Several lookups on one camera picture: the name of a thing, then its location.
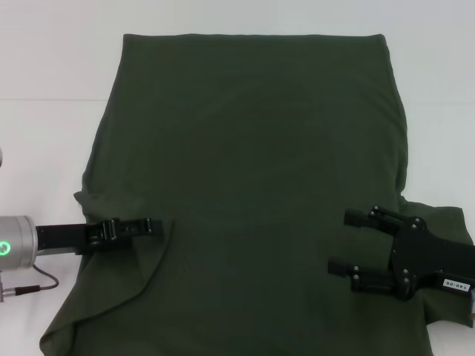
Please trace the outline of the dark green t-shirt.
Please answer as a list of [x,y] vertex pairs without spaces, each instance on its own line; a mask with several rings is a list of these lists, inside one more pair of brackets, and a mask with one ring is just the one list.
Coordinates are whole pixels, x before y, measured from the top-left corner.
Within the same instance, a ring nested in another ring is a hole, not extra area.
[[44,356],[433,356],[469,299],[354,293],[330,258],[384,268],[379,205],[471,243],[460,208],[408,202],[407,123],[385,38],[134,36],[76,200],[159,238],[82,258]]

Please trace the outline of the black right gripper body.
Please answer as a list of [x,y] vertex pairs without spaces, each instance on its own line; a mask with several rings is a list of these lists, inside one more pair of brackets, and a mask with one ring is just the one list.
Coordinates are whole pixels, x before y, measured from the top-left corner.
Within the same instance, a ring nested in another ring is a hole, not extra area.
[[401,300],[411,299],[419,289],[464,297],[475,291],[475,245],[437,237],[419,217],[404,219],[395,233],[390,267]]

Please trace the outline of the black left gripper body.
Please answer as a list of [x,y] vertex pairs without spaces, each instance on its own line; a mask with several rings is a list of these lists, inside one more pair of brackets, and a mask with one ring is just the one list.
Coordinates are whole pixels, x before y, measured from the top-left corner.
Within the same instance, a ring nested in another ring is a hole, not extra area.
[[91,224],[36,226],[37,254],[93,254],[105,246],[107,226],[107,220]]

